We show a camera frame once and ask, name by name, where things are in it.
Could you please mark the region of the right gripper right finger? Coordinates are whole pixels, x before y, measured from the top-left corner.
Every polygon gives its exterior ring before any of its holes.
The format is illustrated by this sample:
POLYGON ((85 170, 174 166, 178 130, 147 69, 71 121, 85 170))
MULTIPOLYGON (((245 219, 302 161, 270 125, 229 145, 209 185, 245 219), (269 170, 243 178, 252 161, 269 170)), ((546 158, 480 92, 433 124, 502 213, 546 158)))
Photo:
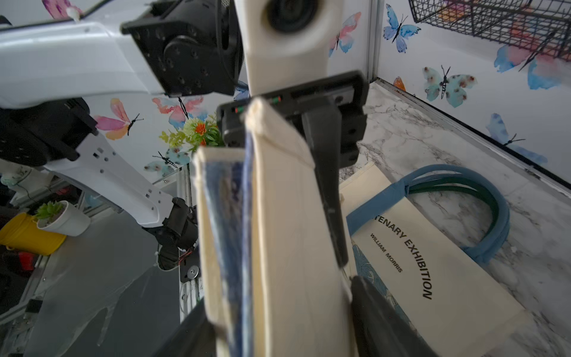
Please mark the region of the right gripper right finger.
POLYGON ((351 279, 355 340, 360 356, 435 356, 366 278, 351 279))

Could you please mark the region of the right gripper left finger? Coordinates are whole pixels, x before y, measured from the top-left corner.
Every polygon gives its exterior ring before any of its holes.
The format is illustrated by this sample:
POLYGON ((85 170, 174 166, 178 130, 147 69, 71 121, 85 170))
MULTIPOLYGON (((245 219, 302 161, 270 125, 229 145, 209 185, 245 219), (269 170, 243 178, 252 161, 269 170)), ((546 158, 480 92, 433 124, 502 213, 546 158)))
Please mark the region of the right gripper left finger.
POLYGON ((153 354, 154 357, 216 355, 216 334, 214 326, 208 321, 203 300, 197 303, 174 334, 153 354))

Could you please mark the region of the cream bag blue floral pattern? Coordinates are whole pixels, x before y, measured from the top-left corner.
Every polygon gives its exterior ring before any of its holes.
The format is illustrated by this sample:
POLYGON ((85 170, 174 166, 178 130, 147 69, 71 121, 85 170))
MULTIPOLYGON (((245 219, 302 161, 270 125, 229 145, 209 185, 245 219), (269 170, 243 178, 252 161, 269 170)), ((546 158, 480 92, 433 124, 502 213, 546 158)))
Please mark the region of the cream bag blue floral pattern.
POLYGON ((482 356, 530 317, 375 165, 340 185, 357 275, 439 356, 482 356))

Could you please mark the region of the cream bag starry night print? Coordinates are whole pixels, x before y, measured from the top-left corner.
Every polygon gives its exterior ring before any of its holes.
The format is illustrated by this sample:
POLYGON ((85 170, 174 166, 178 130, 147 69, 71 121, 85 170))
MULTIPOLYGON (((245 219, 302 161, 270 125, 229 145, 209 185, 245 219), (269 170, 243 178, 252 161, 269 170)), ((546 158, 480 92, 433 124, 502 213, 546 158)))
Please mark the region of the cream bag starry night print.
POLYGON ((355 356, 351 294, 315 162, 262 98, 244 148, 195 154, 205 312, 218 356, 355 356))

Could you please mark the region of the cream bag green handles floral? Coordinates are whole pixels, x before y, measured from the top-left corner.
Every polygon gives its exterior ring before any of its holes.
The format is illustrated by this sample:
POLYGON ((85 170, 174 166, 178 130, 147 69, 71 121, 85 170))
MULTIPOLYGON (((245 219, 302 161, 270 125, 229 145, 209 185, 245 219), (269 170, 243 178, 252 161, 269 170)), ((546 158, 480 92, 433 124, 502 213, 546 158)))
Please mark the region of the cream bag green handles floral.
POLYGON ((469 178, 447 176, 433 181, 412 184, 408 189, 408 195, 440 191, 464 193, 479 199, 490 208, 492 213, 492 223, 490 226, 494 226, 498 221, 498 200, 492 195, 489 189, 469 178))

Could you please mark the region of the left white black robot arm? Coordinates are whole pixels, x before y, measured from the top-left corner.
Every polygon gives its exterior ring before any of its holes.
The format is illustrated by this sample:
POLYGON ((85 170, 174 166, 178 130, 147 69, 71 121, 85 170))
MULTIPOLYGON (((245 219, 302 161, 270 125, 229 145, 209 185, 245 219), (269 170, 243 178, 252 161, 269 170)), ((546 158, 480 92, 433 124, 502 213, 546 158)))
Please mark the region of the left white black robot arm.
POLYGON ((161 245, 189 249, 199 232, 184 200, 130 167, 90 115, 94 95, 232 95, 245 68, 306 140, 339 266, 348 253, 338 172, 357 159, 369 85, 327 76, 341 1, 102 1, 86 13, 1 29, 1 157, 44 167, 129 213, 161 245))

